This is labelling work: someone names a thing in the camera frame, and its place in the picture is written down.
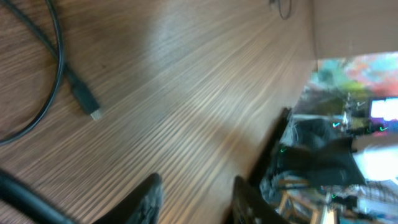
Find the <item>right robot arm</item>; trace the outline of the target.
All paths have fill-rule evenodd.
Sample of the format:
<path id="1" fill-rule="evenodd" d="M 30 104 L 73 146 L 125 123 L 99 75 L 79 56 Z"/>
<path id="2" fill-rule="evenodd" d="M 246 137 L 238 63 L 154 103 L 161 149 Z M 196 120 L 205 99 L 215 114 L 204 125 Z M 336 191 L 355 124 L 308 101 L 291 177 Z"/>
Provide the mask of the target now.
<path id="1" fill-rule="evenodd" d="M 354 136 L 325 119 L 299 121 L 294 146 L 282 146 L 277 171 L 291 171 L 313 185 L 365 185 L 397 177 L 397 133 Z"/>

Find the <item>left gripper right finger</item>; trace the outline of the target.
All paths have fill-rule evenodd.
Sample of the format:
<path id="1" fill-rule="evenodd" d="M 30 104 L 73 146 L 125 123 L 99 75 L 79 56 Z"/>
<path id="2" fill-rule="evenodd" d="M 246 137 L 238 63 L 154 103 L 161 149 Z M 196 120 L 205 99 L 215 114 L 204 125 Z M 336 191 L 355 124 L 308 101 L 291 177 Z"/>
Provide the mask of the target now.
<path id="1" fill-rule="evenodd" d="M 234 179 L 228 223 L 289 224 L 240 176 Z"/>

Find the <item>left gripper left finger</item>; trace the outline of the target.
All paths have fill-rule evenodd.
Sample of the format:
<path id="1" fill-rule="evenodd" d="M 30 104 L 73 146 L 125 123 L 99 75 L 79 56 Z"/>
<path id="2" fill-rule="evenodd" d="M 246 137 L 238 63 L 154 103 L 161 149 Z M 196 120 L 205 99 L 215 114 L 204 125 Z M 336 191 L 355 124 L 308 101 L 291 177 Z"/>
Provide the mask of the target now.
<path id="1" fill-rule="evenodd" d="M 156 224 L 163 203 L 162 178 L 153 173 L 94 224 Z"/>

